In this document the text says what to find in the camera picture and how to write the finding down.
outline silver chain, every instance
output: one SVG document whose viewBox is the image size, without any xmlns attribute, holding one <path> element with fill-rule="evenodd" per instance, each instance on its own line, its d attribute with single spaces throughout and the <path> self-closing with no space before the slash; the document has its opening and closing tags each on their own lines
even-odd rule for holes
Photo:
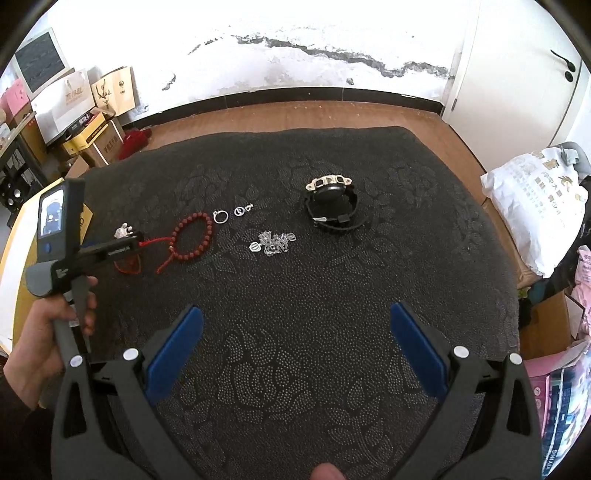
<svg viewBox="0 0 591 480">
<path fill-rule="evenodd" d="M 294 233 L 282 233 L 281 235 L 271 235 L 270 231 L 261 232 L 259 234 L 259 241 L 251 243 L 249 247 L 252 252 L 260 252 L 263 250 L 265 255 L 271 255 L 287 252 L 287 245 L 289 242 L 295 242 L 296 235 Z"/>
</svg>

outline black baseboard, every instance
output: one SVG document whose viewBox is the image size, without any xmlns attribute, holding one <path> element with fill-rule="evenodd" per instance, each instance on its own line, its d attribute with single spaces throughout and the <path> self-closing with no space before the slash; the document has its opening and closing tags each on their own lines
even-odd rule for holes
<svg viewBox="0 0 591 480">
<path fill-rule="evenodd" d="M 151 125 L 165 124 L 198 113 L 214 112 L 237 106 L 257 105 L 259 103 L 298 102 L 302 100 L 337 100 L 344 102 L 384 103 L 386 105 L 405 106 L 434 112 L 441 115 L 443 105 L 434 100 L 401 95 L 400 93 L 381 92 L 342 87 L 288 87 L 256 90 L 254 92 L 234 93 L 187 103 L 164 112 L 140 118 L 125 125 L 125 128 L 144 128 Z"/>
</svg>

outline finger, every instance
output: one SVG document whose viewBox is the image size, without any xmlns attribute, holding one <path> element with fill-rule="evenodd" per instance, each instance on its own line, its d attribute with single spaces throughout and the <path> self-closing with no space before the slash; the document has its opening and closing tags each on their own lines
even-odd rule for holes
<svg viewBox="0 0 591 480">
<path fill-rule="evenodd" d="M 310 480 L 345 480 L 345 476 L 331 463 L 321 463 L 312 470 Z"/>
<path fill-rule="evenodd" d="M 55 295 L 46 299 L 39 299 L 33 303 L 31 310 L 34 317 L 42 322 L 51 320 L 74 320 L 76 312 L 68 305 L 63 295 Z"/>
<path fill-rule="evenodd" d="M 86 304 L 88 305 L 88 308 L 90 308 L 91 310 L 94 310 L 97 306 L 96 295 L 91 291 L 88 292 L 88 299 L 86 300 Z"/>
<path fill-rule="evenodd" d="M 96 323 L 96 314 L 92 310 L 87 310 L 86 315 L 84 315 L 84 327 L 88 327 L 95 331 L 95 323 Z"/>
</svg>

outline device screen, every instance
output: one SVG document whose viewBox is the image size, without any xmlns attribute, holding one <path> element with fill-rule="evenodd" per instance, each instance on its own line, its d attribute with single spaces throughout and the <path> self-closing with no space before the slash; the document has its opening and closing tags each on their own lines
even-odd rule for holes
<svg viewBox="0 0 591 480">
<path fill-rule="evenodd" d="M 41 218 L 39 218 L 39 237 L 61 232 L 62 210 L 64 206 L 64 190 L 56 190 L 41 201 Z"/>
</svg>

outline white door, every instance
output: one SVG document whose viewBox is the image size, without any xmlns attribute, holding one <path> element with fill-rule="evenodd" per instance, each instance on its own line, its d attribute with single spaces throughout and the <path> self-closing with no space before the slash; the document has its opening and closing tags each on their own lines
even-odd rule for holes
<svg viewBox="0 0 591 480">
<path fill-rule="evenodd" d="M 574 81 L 550 50 L 575 65 Z M 443 119 L 490 171 L 552 142 L 580 65 L 566 34 L 535 0 L 482 0 L 465 76 Z"/>
</svg>

